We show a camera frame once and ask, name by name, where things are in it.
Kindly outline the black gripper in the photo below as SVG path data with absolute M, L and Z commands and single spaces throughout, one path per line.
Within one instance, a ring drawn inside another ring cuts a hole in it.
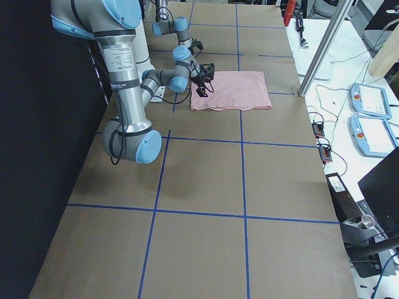
M 214 79 L 214 63 L 196 64 L 192 67 L 191 81 L 197 86 L 196 93 L 199 97 L 208 97 L 205 83 L 210 83 Z
M 188 47 L 192 55 L 200 55 L 203 51 L 203 43 L 200 40 L 191 38 L 191 44 Z

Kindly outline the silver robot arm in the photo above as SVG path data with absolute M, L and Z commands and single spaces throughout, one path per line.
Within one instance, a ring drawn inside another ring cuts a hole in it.
M 161 87 L 184 92 L 194 83 L 207 97 L 214 79 L 214 64 L 199 64 L 193 49 L 203 49 L 191 37 L 185 17 L 174 19 L 165 1 L 156 1 L 156 36 L 176 34 L 178 46 L 172 69 L 157 70 L 150 62 L 143 28 L 143 1 L 51 1 L 54 29 L 68 36 L 94 40 L 106 66 L 118 108 L 103 131 L 102 145 L 113 164 L 121 159 L 152 163 L 161 150 L 161 134 L 152 128 L 145 109 Z
M 194 54 L 195 49 L 198 49 L 201 53 L 203 43 L 191 36 L 187 18 L 183 16 L 174 18 L 168 8 L 168 1 L 154 1 L 153 3 L 155 5 L 155 22 L 152 23 L 151 27 L 154 35 L 175 34 L 178 45 L 187 47 L 191 54 Z

